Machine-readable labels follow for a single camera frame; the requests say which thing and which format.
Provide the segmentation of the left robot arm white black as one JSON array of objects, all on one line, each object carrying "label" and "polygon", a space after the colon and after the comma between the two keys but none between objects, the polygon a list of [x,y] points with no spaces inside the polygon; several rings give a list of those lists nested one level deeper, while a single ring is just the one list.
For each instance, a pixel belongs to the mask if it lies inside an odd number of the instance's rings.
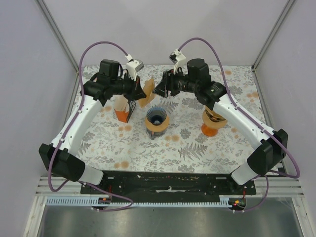
[{"label": "left robot arm white black", "polygon": [[104,173],[85,164],[76,157],[81,141],[92,120],[114,95],[123,95],[136,101],[146,97],[137,73],[144,67],[142,61],[132,59],[123,73],[121,64],[114,60],[102,60],[99,71],[83,85],[81,98],[60,133],[47,144],[41,144],[39,155],[47,171],[67,180],[91,183],[98,194],[109,188]]}]

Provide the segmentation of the blue cone dripper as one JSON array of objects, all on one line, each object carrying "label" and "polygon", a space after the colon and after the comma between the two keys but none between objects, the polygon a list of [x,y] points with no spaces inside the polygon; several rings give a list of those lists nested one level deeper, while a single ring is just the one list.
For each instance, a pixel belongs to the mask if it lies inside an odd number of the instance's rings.
[{"label": "blue cone dripper", "polygon": [[166,110],[162,107],[151,107],[146,114],[147,120],[153,125],[162,124],[167,117]]}]

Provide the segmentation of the ribbed glass coffee dripper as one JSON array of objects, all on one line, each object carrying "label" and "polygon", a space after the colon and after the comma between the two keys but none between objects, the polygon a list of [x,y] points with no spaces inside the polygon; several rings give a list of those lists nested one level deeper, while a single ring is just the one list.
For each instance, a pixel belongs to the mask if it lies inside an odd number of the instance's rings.
[{"label": "ribbed glass coffee dripper", "polygon": [[213,110],[210,110],[208,108],[205,109],[205,113],[208,116],[208,118],[213,122],[222,122],[226,121],[224,117],[222,117],[220,114],[217,114]]}]

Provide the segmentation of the bamboo ring dripper stand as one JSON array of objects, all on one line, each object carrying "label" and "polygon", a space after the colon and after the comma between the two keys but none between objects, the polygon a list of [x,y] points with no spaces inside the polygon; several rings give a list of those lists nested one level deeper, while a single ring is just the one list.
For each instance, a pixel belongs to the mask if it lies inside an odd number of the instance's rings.
[{"label": "bamboo ring dripper stand", "polygon": [[227,124],[227,120],[214,111],[205,110],[202,114],[204,124],[212,129],[223,128]]}]

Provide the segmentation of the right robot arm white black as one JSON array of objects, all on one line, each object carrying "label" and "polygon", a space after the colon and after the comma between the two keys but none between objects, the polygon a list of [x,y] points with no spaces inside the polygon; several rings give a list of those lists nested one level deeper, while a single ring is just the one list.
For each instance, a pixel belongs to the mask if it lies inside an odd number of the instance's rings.
[{"label": "right robot arm white black", "polygon": [[224,85],[211,80],[209,66],[203,59],[192,59],[187,63],[187,74],[182,69],[163,72],[154,94],[167,98],[181,91],[193,93],[197,100],[210,110],[221,115],[241,132],[254,152],[247,161],[235,169],[226,182],[227,191],[238,194],[244,184],[260,175],[263,176],[285,157],[287,133],[261,123],[247,114],[244,107],[234,105]]}]

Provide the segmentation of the orange coffee filter box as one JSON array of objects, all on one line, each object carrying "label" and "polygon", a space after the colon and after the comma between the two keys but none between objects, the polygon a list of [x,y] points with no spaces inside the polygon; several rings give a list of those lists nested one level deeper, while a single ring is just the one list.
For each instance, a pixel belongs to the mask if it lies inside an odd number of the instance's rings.
[{"label": "orange coffee filter box", "polygon": [[121,122],[128,123],[136,107],[135,100],[128,100],[123,95],[119,95],[114,101],[114,111],[117,119]]}]

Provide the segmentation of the grey ribbed glass carafe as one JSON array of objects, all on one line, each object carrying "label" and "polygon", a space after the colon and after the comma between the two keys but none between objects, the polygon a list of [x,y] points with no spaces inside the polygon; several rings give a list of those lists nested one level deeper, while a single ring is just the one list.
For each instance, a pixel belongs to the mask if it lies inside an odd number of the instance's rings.
[{"label": "grey ribbed glass carafe", "polygon": [[154,140],[155,138],[163,136],[166,133],[166,130],[161,131],[161,132],[153,132],[153,131],[146,129],[146,132],[148,133],[149,138],[151,140]]}]

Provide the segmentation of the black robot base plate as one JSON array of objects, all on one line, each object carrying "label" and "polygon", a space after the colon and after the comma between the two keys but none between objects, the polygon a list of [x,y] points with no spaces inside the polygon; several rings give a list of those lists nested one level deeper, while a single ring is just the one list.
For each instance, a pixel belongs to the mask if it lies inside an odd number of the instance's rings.
[{"label": "black robot base plate", "polygon": [[253,181],[240,186],[228,174],[104,171],[98,187],[135,201],[218,201],[220,195],[255,195]]}]

